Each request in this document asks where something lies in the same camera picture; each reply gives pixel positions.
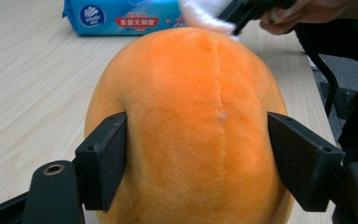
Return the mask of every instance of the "metal screw hole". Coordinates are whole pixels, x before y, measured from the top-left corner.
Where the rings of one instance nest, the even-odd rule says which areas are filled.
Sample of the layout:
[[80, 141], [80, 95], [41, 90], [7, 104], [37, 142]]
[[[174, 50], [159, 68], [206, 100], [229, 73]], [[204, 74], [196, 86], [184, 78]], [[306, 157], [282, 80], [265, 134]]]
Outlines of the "metal screw hole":
[[65, 166], [62, 164], [53, 164], [53, 165], [50, 165], [49, 167], [47, 167], [43, 171], [43, 174], [44, 175], [56, 175], [56, 174], [59, 174], [61, 171], [63, 171], [64, 168], [65, 168]]

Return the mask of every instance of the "tissue package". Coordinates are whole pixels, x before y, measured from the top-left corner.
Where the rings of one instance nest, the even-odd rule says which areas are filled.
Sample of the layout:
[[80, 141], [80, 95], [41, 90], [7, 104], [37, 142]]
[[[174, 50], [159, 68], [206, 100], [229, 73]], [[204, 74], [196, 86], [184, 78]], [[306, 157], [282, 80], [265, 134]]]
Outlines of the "tissue package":
[[146, 35], [186, 26], [177, 0], [65, 0], [78, 35]]

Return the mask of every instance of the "black tool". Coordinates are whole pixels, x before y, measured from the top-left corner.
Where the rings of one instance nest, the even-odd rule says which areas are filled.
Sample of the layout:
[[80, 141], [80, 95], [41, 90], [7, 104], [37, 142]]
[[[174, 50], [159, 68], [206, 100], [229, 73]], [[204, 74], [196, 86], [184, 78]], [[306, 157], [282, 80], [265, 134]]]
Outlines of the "black tool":
[[[28, 193], [0, 204], [0, 223], [77, 224], [82, 204], [109, 210], [124, 175], [126, 127], [126, 113], [108, 117], [72, 162], [37, 169]], [[303, 210], [325, 212], [332, 201], [334, 223], [358, 223], [358, 162], [342, 166], [340, 149], [287, 116], [268, 113], [268, 131], [280, 178]]]
[[233, 0], [218, 16], [220, 20], [234, 23], [234, 35], [239, 35], [243, 27], [274, 7], [289, 8], [296, 0]]

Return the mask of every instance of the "light wood desk surface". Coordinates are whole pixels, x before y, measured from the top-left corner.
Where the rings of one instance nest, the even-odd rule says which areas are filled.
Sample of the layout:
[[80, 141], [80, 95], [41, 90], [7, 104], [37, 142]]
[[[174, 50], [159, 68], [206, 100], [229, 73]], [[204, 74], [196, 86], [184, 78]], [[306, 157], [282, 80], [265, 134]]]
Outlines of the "light wood desk surface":
[[[28, 191], [41, 165], [74, 158], [100, 75], [137, 38], [79, 37], [62, 18], [62, 6], [63, 0], [0, 0], [0, 203]], [[277, 78], [289, 116], [335, 144], [296, 36], [269, 35], [251, 22], [241, 42]], [[331, 223], [331, 214], [296, 205], [290, 222]]]

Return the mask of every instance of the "red label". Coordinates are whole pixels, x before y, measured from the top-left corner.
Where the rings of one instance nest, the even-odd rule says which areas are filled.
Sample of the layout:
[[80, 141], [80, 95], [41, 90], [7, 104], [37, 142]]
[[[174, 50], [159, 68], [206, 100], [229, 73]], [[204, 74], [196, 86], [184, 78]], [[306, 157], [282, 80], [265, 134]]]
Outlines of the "red label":
[[147, 28], [157, 26], [158, 18], [157, 17], [117, 17], [116, 24], [124, 28]]

